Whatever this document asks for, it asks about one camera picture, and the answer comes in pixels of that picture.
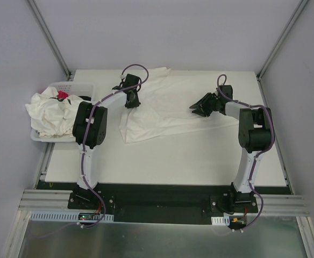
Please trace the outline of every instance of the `metal sheet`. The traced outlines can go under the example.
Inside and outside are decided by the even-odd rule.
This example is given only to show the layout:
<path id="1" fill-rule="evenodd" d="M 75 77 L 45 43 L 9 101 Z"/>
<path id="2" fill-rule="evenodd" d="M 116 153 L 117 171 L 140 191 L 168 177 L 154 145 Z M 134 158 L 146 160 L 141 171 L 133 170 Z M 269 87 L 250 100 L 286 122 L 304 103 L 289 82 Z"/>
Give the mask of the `metal sheet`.
<path id="1" fill-rule="evenodd" d="M 31 221 L 34 234 L 62 223 Z M 19 257 L 306 257 L 295 218 L 260 218 L 242 233 L 225 226 L 100 224 L 69 226 L 48 238 L 25 236 Z"/>

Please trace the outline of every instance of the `wire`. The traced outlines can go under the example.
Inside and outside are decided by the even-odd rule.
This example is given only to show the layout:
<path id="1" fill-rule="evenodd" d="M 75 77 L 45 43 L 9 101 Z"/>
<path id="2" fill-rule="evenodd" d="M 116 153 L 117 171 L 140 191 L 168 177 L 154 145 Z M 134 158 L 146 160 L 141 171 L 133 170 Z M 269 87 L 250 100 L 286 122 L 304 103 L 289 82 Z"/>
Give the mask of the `wire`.
<path id="1" fill-rule="evenodd" d="M 222 85 L 225 85 L 226 79 L 227 79 L 226 74 L 221 74 L 221 75 L 218 76 L 218 78 L 217 78 L 217 90 L 218 90 L 218 92 L 219 92 L 225 99 L 227 99 L 227 100 L 230 101 L 230 102 L 235 102 L 235 103 L 238 103 L 238 104 L 247 106 L 248 108 L 254 108 L 254 107 L 256 107 L 256 108 L 257 108 L 257 107 L 258 107 L 258 108 L 262 108 L 262 109 L 263 109 L 263 112 L 265 113 L 265 115 L 266 115 L 266 117 L 267 117 L 268 124 L 269 124 L 269 128 L 270 128 L 270 135 L 271 135 L 271 137 L 270 137 L 270 144 L 269 144 L 269 146 L 268 146 L 267 149 L 265 149 L 265 150 L 263 150 L 263 151 L 257 153 L 257 155 L 255 156 L 255 159 L 254 159 L 254 161 L 253 161 L 253 164 L 252 164 L 252 169 L 251 169 L 250 174 L 249 174 L 249 180 L 248 180 L 248 181 L 249 181 L 249 187 L 250 187 L 250 189 L 253 191 L 253 193 L 256 194 L 256 195 L 261 199 L 261 207 L 260 207 L 259 213 L 258 213 L 258 214 L 256 215 L 256 217 L 253 219 L 253 221 L 250 222 L 250 223 L 246 226 L 246 227 L 249 227 L 249 226 L 251 226 L 253 223 L 255 223 L 256 220 L 261 216 L 261 213 L 262 213 L 262 210 L 263 210 L 263 205 L 264 205 L 262 196 L 254 189 L 253 185 L 251 184 L 251 181 L 252 181 L 252 178 L 253 178 L 253 174 L 254 174 L 254 169 L 255 169 L 255 167 L 256 167 L 256 159 L 257 159 L 261 154 L 263 154 L 263 153 L 269 151 L 269 150 L 272 148 L 272 146 L 273 146 L 273 144 L 274 144 L 274 141 L 275 141 L 274 127 L 273 127 L 272 119 L 270 118 L 270 115 L 269 115 L 269 113 L 268 113 L 268 110 L 266 109 L 265 106 L 263 106 L 263 105 L 249 105 L 249 104 L 247 104 L 247 103 L 244 103 L 244 102 L 241 102 L 241 101 L 238 101 L 238 100 L 234 100 L 234 99 L 231 99 L 231 98 L 227 97 L 227 96 L 222 92 L 222 90 L 220 89 L 219 80 L 220 80 L 221 77 L 224 77 L 224 78 L 225 78 L 224 83 L 223 83 Z"/>
<path id="2" fill-rule="evenodd" d="M 234 211 L 227 211 L 226 209 L 223 209 L 222 207 L 220 207 L 218 203 L 216 204 L 216 208 L 221 212 L 227 213 L 229 215 L 234 215 Z"/>
<path id="3" fill-rule="evenodd" d="M 82 145 L 83 145 L 83 154 L 82 154 L 82 157 L 81 157 L 81 173 L 82 173 L 83 181 L 84 181 L 85 185 L 87 186 L 87 188 L 88 188 L 88 189 L 99 199 L 99 201 L 102 203 L 102 205 L 103 205 L 103 214 L 102 214 L 102 216 L 101 216 L 96 222 L 94 222 L 93 224 L 91 224 L 91 225 L 83 225 L 84 227 L 87 227 L 87 228 L 93 227 L 93 226 L 97 225 L 97 224 L 105 217 L 105 214 L 106 214 L 106 207 L 105 207 L 105 204 L 104 204 L 103 199 L 101 198 L 100 195 L 98 195 L 97 192 L 95 192 L 95 191 L 93 190 L 93 188 L 91 188 L 91 186 L 89 185 L 88 181 L 85 179 L 85 174 L 84 174 L 85 142 L 86 142 L 87 137 L 88 137 L 89 128 L 90 128 L 90 124 L 91 124 L 91 119 L 92 119 L 92 116 L 93 116 L 93 114 L 94 114 L 94 112 L 95 112 L 95 108 L 96 108 L 98 105 L 100 105 L 102 102 L 104 102 L 105 100 L 109 99 L 110 97 L 114 96 L 114 95 L 117 94 L 117 93 L 120 93 L 120 92 L 125 91 L 125 90 L 134 89 L 134 88 L 136 88 L 136 87 L 138 87 L 138 86 L 141 86 L 143 83 L 145 83 L 145 82 L 147 81 L 147 79 L 148 79 L 148 77 L 149 77 L 149 72 L 148 72 L 148 70 L 147 70 L 144 66 L 142 66 L 141 64 L 139 65 L 139 64 L 137 64 L 137 63 L 134 63 L 134 64 L 131 64 L 131 65 L 127 66 L 127 67 L 122 71 L 121 75 L 124 75 L 124 73 L 126 72 L 126 70 L 129 69 L 129 68 L 132 67 L 132 66 L 139 66 L 139 67 L 141 67 L 142 69 L 144 69 L 145 72 L 146 72 L 146 78 L 145 78 L 143 81 L 141 81 L 141 82 L 139 82 L 138 84 L 136 84 L 136 85 L 133 85 L 133 86 L 130 86 L 130 87 L 127 87 L 127 88 L 123 88 L 123 89 L 117 90 L 117 91 L 115 91 L 114 93 L 111 93 L 111 94 L 105 96 L 105 97 L 104 97 L 103 99 L 101 99 L 99 102 L 95 103 L 95 104 L 93 105 L 91 111 L 90 111 L 89 120 L 88 120 L 88 123 L 87 123 L 87 127 L 86 127 L 86 129 L 85 129 L 85 134 L 84 134 L 84 138 L 83 138 L 83 142 L 82 142 Z"/>

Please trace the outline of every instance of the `laundry basket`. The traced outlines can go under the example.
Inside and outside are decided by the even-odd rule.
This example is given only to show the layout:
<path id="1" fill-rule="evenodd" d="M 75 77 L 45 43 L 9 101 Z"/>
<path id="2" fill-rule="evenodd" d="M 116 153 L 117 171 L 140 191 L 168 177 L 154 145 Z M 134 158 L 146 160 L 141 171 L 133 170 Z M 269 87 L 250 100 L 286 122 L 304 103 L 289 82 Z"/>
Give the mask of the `laundry basket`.
<path id="1" fill-rule="evenodd" d="M 94 85 L 89 82 L 55 82 L 49 85 L 49 87 L 55 87 L 58 91 L 64 91 L 68 95 L 87 96 L 91 97 L 91 101 L 94 101 L 95 90 Z M 39 132 L 32 129 L 30 137 L 34 141 L 43 142 L 74 142 L 74 137 L 56 137 L 56 138 L 41 138 Z"/>

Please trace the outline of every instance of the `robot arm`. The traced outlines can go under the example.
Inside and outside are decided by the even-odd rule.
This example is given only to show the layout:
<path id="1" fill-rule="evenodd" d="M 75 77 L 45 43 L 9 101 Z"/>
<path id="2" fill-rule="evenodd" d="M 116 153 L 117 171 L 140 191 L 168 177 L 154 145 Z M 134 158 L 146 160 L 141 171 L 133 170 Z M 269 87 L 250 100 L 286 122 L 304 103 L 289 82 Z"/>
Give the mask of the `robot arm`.
<path id="1" fill-rule="evenodd" d="M 114 87 L 113 89 L 120 90 L 122 88 L 128 88 L 138 84 L 139 81 L 141 81 L 139 77 L 127 74 L 125 81 L 122 81 L 120 86 Z M 99 106 L 95 107 L 94 114 L 91 118 L 88 136 L 85 141 L 85 150 L 83 148 L 83 139 L 93 105 L 89 102 L 82 102 L 78 107 L 73 127 L 73 136 L 76 138 L 76 142 L 78 143 L 78 148 L 81 154 L 80 156 L 85 154 L 83 161 L 81 158 L 80 162 L 80 171 L 84 169 L 84 175 L 80 173 L 77 181 L 80 188 L 88 189 L 83 177 L 85 177 L 85 180 L 91 188 L 94 188 L 97 185 L 97 157 L 99 145 L 104 141 L 106 135 L 108 109 L 113 110 L 122 106 L 127 108 L 136 108 L 140 105 L 137 93 L 138 91 L 136 89 L 124 90 L 106 99 L 101 102 Z"/>
<path id="2" fill-rule="evenodd" d="M 230 85 L 221 85 L 220 89 L 225 96 L 232 99 L 233 90 Z M 256 172 L 263 157 L 263 154 L 258 157 L 256 155 L 266 150 L 271 141 L 271 132 L 263 109 L 251 109 L 242 104 L 230 102 L 216 92 L 207 93 L 190 108 L 194 109 L 193 113 L 203 117 L 209 117 L 212 112 L 220 112 L 239 120 L 238 141 L 242 147 L 242 156 L 236 178 L 231 183 L 227 207 L 233 211 L 235 205 L 251 203 L 253 192 L 250 184 L 254 187 Z"/>

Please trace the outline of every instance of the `purple cable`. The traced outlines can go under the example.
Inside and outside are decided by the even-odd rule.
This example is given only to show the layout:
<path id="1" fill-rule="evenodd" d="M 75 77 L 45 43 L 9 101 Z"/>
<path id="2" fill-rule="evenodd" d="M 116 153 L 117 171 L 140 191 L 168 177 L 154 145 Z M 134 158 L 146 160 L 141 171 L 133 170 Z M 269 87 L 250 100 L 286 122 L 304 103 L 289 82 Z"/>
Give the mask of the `purple cable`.
<path id="1" fill-rule="evenodd" d="M 251 225 L 261 216 L 261 213 L 262 213 L 262 210 L 263 210 L 263 205 L 264 205 L 263 198 L 262 198 L 262 196 L 253 188 L 253 185 L 251 184 L 251 180 L 252 180 L 252 178 L 253 178 L 254 169 L 255 169 L 255 166 L 256 166 L 256 158 L 258 158 L 261 154 L 263 154 L 263 153 L 269 151 L 269 150 L 272 148 L 273 144 L 274 144 L 274 141 L 275 141 L 274 128 L 273 128 L 273 122 L 272 122 L 272 120 L 271 120 L 271 118 L 270 118 L 270 115 L 269 115 L 269 113 L 268 113 L 268 111 L 267 111 L 267 109 L 266 109 L 265 106 L 263 106 L 263 105 L 249 105 L 249 104 L 247 104 L 247 103 L 244 103 L 244 102 L 241 102 L 241 101 L 238 101 L 238 100 L 234 100 L 234 99 L 230 99 L 229 97 L 225 96 L 224 93 L 222 92 L 222 90 L 221 90 L 220 87 L 219 87 L 219 80 L 220 80 L 220 78 L 221 78 L 222 76 L 225 77 L 225 81 L 224 81 L 223 85 L 225 85 L 225 82 L 226 82 L 226 79 L 227 79 L 226 74 L 221 74 L 221 75 L 219 75 L 219 77 L 217 78 L 217 87 L 218 87 L 217 90 L 218 90 L 218 92 L 219 92 L 224 98 L 226 98 L 226 99 L 227 99 L 228 101 L 230 101 L 230 102 L 235 102 L 235 103 L 241 104 L 241 105 L 243 105 L 243 106 L 246 106 L 246 107 L 248 107 L 248 108 L 254 108 L 254 107 L 256 107 L 256 108 L 257 108 L 257 107 L 258 107 L 258 108 L 262 108 L 262 109 L 263 109 L 263 112 L 265 113 L 265 115 L 266 115 L 266 117 L 267 117 L 268 124 L 269 124 L 269 127 L 270 127 L 270 135 L 271 135 L 270 144 L 269 144 L 269 146 L 268 146 L 267 149 L 265 149 L 265 150 L 263 150 L 263 151 L 257 153 L 257 155 L 255 156 L 255 159 L 254 159 L 254 161 L 253 161 L 252 170 L 250 171 L 250 174 L 249 174 L 249 186 L 250 186 L 250 189 L 252 189 L 253 193 L 256 194 L 257 196 L 259 196 L 259 198 L 261 199 L 261 207 L 260 207 L 260 210 L 259 210 L 258 215 L 253 219 L 253 221 L 250 222 L 247 226 L 245 226 L 245 228 L 247 228 L 247 227 L 251 226 Z"/>
<path id="2" fill-rule="evenodd" d="M 77 225 L 77 222 L 70 222 L 70 223 L 68 223 L 68 224 L 65 224 L 65 225 L 63 225 L 62 227 L 58 228 L 57 230 L 52 231 L 52 232 L 50 232 L 50 233 L 47 233 L 47 234 L 45 234 L 45 235 L 35 235 L 35 234 L 33 234 L 32 231 L 31 231 L 31 229 L 30 229 L 30 227 L 29 227 L 29 225 L 28 225 L 28 227 L 27 227 L 27 230 L 28 230 L 29 235 L 33 236 L 34 238 L 41 239 L 41 238 L 49 237 L 50 235 L 53 235 L 54 233 L 57 233 L 57 232 L 63 230 L 64 228 L 66 228 L 66 227 L 68 227 L 68 226 L 71 226 L 71 225 Z"/>
<path id="3" fill-rule="evenodd" d="M 148 77 L 149 77 L 149 72 L 148 72 L 148 70 L 147 70 L 144 66 L 142 66 L 141 64 L 139 65 L 139 64 L 137 64 L 137 63 L 134 63 L 134 64 L 131 64 L 131 65 L 127 66 L 127 67 L 122 71 L 121 75 L 123 75 L 123 74 L 125 73 L 125 71 L 126 71 L 127 69 L 129 69 L 130 67 L 132 67 L 132 66 L 139 66 L 139 67 L 141 67 L 141 68 L 143 68 L 143 69 L 145 70 L 145 72 L 146 72 L 146 78 L 145 78 L 145 80 L 141 81 L 140 83 L 138 83 L 138 84 L 136 84 L 136 85 L 133 85 L 133 86 L 130 86 L 130 87 L 127 87 L 127 88 L 124 88 L 124 89 L 117 90 L 117 91 L 115 91 L 114 93 L 111 93 L 111 94 L 105 96 L 103 99 L 101 99 L 99 102 L 97 102 L 97 103 L 92 107 L 92 109 L 91 109 L 91 111 L 90 111 L 89 120 L 88 120 L 88 123 L 87 123 L 87 128 L 85 129 L 85 134 L 84 134 L 84 138 L 83 138 L 83 142 L 82 142 L 84 153 L 82 154 L 82 158 L 81 158 L 81 173 L 82 173 L 82 175 L 83 175 L 83 181 L 84 181 L 84 183 L 86 184 L 86 186 L 89 188 L 89 190 L 90 190 L 90 191 L 100 200 L 100 202 L 102 203 L 102 205 L 103 205 L 103 214 L 102 214 L 102 216 L 101 216 L 95 223 L 93 223 L 93 224 L 91 224 L 91 225 L 83 225 L 84 227 L 93 227 L 93 226 L 97 225 L 97 224 L 104 218 L 104 216 L 105 216 L 105 214 L 106 214 L 106 207 L 105 207 L 105 204 L 104 204 L 103 199 L 101 198 L 101 196 L 100 196 L 97 192 L 95 192 L 95 191 L 91 188 L 91 186 L 89 185 L 89 183 L 87 182 L 87 180 L 85 179 L 85 176 L 84 176 L 85 142 L 87 141 L 87 137 L 88 137 L 88 133 L 89 133 L 89 128 L 90 128 L 90 124 L 91 124 L 91 119 L 92 119 L 92 116 L 93 116 L 93 114 L 94 114 L 94 112 L 95 112 L 95 108 L 96 108 L 98 105 L 100 105 L 102 102 L 104 102 L 105 100 L 109 99 L 110 97 L 114 96 L 114 95 L 117 94 L 117 93 L 120 93 L 120 92 L 122 92 L 122 91 L 124 91 L 124 90 L 130 90 L 130 89 L 136 88 L 136 87 L 142 85 L 143 83 L 145 83 L 145 82 L 147 81 L 147 79 L 148 79 Z"/>

